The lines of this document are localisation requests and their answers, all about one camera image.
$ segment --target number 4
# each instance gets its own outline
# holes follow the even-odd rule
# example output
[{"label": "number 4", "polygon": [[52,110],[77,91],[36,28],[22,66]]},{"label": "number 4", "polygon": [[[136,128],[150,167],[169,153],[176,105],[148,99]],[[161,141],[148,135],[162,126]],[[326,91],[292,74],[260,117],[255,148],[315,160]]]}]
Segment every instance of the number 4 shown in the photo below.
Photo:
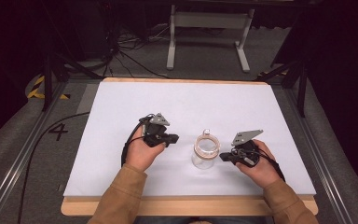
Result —
[{"label": "number 4", "polygon": [[48,132],[49,132],[49,133],[57,133],[58,136],[57,136],[56,141],[60,141],[61,134],[63,134],[63,133],[68,133],[68,131],[64,130],[63,128],[65,128],[65,124],[61,123],[61,124],[55,126],[54,128],[50,129]]}]

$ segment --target wooden table edge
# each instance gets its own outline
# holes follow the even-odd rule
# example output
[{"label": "wooden table edge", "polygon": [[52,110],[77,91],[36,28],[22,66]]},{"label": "wooden table edge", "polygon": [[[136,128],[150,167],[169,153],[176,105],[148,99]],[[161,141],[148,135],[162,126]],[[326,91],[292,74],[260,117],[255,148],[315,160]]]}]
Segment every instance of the wooden table edge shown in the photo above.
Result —
[{"label": "wooden table edge", "polygon": [[[318,214],[312,195],[298,195],[306,207]],[[92,216],[100,197],[64,197],[66,216]],[[262,196],[143,197],[138,216],[272,216]]]},{"label": "wooden table edge", "polygon": [[229,81],[229,80],[200,80],[200,79],[172,79],[172,78],[133,78],[133,77],[106,77],[103,82],[158,82],[158,83],[210,83],[210,84],[245,84],[268,85],[266,82]]}]

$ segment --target white table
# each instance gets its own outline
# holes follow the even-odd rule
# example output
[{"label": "white table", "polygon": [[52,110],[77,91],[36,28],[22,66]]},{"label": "white table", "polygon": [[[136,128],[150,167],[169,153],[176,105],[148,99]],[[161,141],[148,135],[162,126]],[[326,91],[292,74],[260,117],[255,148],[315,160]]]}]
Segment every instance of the white table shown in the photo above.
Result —
[{"label": "white table", "polygon": [[265,83],[107,78],[97,91],[62,203],[68,216],[91,216],[120,168],[138,119],[162,113],[180,136],[146,171],[142,216],[268,216],[262,190],[230,162],[208,170],[191,162],[193,144],[210,129],[230,151],[237,132],[262,129],[286,182],[316,214],[316,194],[272,89]]}]

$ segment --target white tabletop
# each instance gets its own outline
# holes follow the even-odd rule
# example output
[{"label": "white tabletop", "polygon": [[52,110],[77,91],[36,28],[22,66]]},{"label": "white tabletop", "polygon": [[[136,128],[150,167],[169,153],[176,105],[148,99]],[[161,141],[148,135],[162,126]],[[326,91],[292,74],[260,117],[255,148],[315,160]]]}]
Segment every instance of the white tabletop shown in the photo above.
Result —
[{"label": "white tabletop", "polygon": [[161,113],[179,135],[146,171],[144,196],[261,195],[262,190],[219,157],[200,170],[191,162],[194,143],[210,129],[230,151],[238,132],[261,129],[286,182],[299,195],[314,195],[296,144],[269,85],[181,82],[102,82],[97,91],[64,196],[101,196],[120,169],[124,143],[148,114]]}]

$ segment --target person's left hand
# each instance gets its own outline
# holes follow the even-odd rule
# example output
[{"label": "person's left hand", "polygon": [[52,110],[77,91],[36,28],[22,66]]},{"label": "person's left hand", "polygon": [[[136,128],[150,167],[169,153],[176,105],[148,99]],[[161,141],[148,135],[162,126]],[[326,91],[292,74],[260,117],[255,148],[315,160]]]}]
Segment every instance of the person's left hand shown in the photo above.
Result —
[{"label": "person's left hand", "polygon": [[[142,126],[136,130],[132,139],[142,136]],[[165,148],[165,143],[161,143],[158,146],[148,146],[143,138],[133,140],[128,149],[126,163],[141,171],[145,171],[153,163],[154,159]]]},{"label": "person's left hand", "polygon": [[[253,141],[258,148],[267,154],[267,156],[275,160],[275,157],[272,155],[271,151],[264,142],[257,139],[253,139]],[[235,165],[240,169],[241,172],[251,177],[253,181],[262,189],[281,179],[272,164],[265,158],[260,158],[260,162],[252,168],[247,167],[240,162],[237,162]]]}]

